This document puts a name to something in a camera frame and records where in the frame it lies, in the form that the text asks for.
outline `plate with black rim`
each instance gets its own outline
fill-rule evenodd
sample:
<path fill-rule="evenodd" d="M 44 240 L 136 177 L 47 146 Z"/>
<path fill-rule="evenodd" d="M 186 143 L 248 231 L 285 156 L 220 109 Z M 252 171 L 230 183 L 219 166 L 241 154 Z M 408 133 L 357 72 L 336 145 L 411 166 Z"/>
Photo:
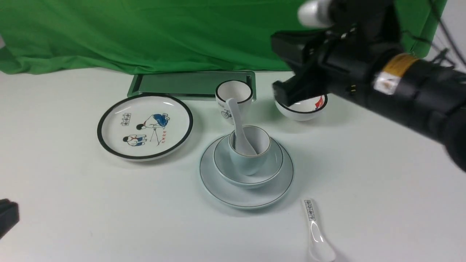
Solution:
<path fill-rule="evenodd" d="M 192 113 L 180 100 L 142 94 L 110 107 L 99 121 L 97 137 L 108 152 L 129 161 L 150 161 L 176 151 L 188 139 Z"/>
<path fill-rule="evenodd" d="M 206 191 L 217 201 L 230 207 L 252 210 L 268 207 L 289 191 L 294 179 L 293 162 L 288 152 L 283 151 L 283 165 L 277 177 L 265 186 L 245 189 L 234 186 L 223 179 L 213 162 L 213 152 L 221 138 L 215 140 L 202 155 L 199 174 Z"/>

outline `white spoon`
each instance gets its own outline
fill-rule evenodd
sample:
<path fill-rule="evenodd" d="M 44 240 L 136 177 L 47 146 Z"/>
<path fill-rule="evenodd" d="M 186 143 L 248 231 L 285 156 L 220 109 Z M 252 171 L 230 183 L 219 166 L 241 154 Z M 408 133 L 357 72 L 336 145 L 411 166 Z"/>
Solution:
<path fill-rule="evenodd" d="M 241 122 L 241 112 L 236 99 L 230 98 L 226 101 L 226 104 L 230 108 L 232 114 L 233 123 L 235 127 L 235 150 L 245 156 L 257 155 L 256 150 L 251 146 L 246 138 L 243 130 L 243 123 Z"/>
<path fill-rule="evenodd" d="M 301 200 L 304 207 L 306 221 L 309 228 L 309 254 L 318 262 L 333 262 L 336 254 L 329 243 L 324 239 L 317 225 L 315 207 L 312 199 Z"/>

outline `white cup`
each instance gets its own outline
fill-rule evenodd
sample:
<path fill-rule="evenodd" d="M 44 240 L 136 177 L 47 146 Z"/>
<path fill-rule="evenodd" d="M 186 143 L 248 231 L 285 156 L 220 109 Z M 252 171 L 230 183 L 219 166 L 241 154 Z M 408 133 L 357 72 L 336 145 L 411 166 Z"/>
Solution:
<path fill-rule="evenodd" d="M 245 82 L 229 80 L 221 83 L 215 90 L 215 99 L 219 104 L 222 118 L 228 123 L 233 124 L 230 108 L 226 104 L 226 101 L 230 98 L 234 98 L 238 101 L 241 119 L 244 119 L 253 101 L 253 89 Z"/>
<path fill-rule="evenodd" d="M 228 138 L 228 148 L 230 151 L 230 157 L 236 167 L 236 170 L 238 170 L 239 173 L 243 175 L 251 176 L 256 174 L 267 160 L 267 154 L 270 151 L 271 140 L 267 132 L 257 126 L 246 125 L 243 127 L 243 129 L 247 140 L 253 146 L 254 150 L 256 150 L 257 155 L 246 156 L 236 151 L 234 146 L 236 139 L 235 131 L 233 131 Z"/>

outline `green cloth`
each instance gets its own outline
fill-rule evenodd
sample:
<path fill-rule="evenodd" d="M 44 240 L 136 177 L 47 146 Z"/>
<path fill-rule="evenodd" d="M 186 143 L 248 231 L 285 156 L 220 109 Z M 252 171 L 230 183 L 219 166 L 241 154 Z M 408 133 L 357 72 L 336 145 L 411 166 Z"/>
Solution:
<path fill-rule="evenodd" d="M 0 70 L 42 74 L 104 67 L 129 74 L 288 70 L 270 35 L 302 29 L 303 0 L 2 0 Z M 437 0 L 443 10 L 446 0 Z M 427 0 L 398 0 L 403 29 L 432 39 Z M 428 45 L 405 37 L 417 56 Z"/>

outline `plate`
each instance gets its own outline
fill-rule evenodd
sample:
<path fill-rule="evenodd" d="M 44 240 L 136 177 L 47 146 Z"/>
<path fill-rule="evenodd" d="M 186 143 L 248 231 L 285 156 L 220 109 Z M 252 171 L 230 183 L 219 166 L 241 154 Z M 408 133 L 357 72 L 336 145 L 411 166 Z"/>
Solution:
<path fill-rule="evenodd" d="M 213 151 L 221 138 L 215 140 L 201 158 L 199 173 L 202 185 L 219 202 L 237 209 L 258 209 L 268 207 L 280 200 L 290 189 L 294 178 L 293 162 L 288 152 L 283 151 L 283 165 L 277 177 L 265 186 L 245 189 L 226 182 L 213 163 Z"/>
<path fill-rule="evenodd" d="M 246 176 L 236 170 L 231 160 L 228 137 L 222 138 L 213 154 L 215 167 L 227 182 L 244 188 L 258 188 L 271 182 L 277 176 L 283 164 L 283 153 L 277 142 L 272 140 L 264 166 L 256 174 Z"/>
<path fill-rule="evenodd" d="M 149 161 L 177 150 L 192 130 L 192 113 L 174 97 L 142 94 L 105 112 L 97 127 L 100 144 L 130 161 Z"/>

